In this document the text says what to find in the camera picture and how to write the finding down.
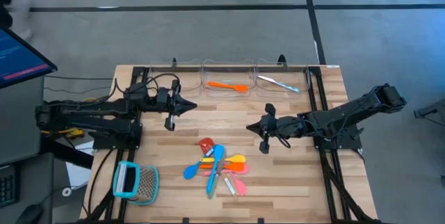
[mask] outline orange spatula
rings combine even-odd
[[[200,164],[200,168],[212,168],[212,166],[213,164]],[[223,168],[233,171],[242,171],[244,169],[244,163],[232,162],[230,164],[224,165]]]
[[[248,91],[248,87],[246,85],[227,85],[227,84],[223,84],[223,83],[218,83],[218,82],[212,82],[209,81],[207,82],[207,85],[209,86],[215,86],[215,87],[219,87],[219,88],[231,88],[233,90],[235,90],[238,93],[246,93]]]

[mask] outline wooden table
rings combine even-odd
[[[339,67],[320,66],[329,108],[348,101],[343,78]],[[119,65],[115,78],[121,88],[129,86],[133,66]],[[195,85],[191,74],[183,74],[183,88]],[[170,87],[171,79],[160,83]],[[183,97],[198,104],[192,111],[176,118],[176,130],[164,128],[165,113],[144,113],[144,125],[140,149],[136,151],[134,162],[140,165],[153,165],[159,169],[160,186],[156,202],[139,207],[127,205],[125,221],[129,223],[180,223],[189,217],[192,223],[256,223],[265,218],[266,223],[330,223],[325,186],[318,151],[312,138],[293,138],[291,149],[280,144],[276,138],[270,140],[270,154],[259,151],[260,137],[245,129],[259,121],[264,114],[266,102],[277,109],[277,118],[311,111],[309,95],[302,93],[297,97],[262,97],[254,88],[245,97],[214,97],[206,88],[199,92],[187,91]],[[319,103],[318,89],[314,91]],[[116,91],[111,99],[122,94]],[[197,144],[203,138],[212,138],[215,143],[224,145],[227,156],[244,154],[250,165],[247,175],[239,175],[248,193],[236,201],[229,189],[220,179],[216,196],[207,199],[205,188],[208,178],[195,176],[185,180],[182,177],[185,167],[194,164],[202,156]],[[90,174],[92,181],[97,167],[108,150],[95,153]],[[105,162],[98,176],[92,195],[92,209],[99,204],[108,191],[115,163],[115,153]],[[349,193],[357,204],[372,218],[377,218],[373,198],[366,176],[364,162],[350,150],[339,150],[343,178]],[[84,204],[88,204],[90,183]],[[334,188],[337,214],[342,217],[339,195]],[[118,216],[120,200],[116,198],[113,218]]]

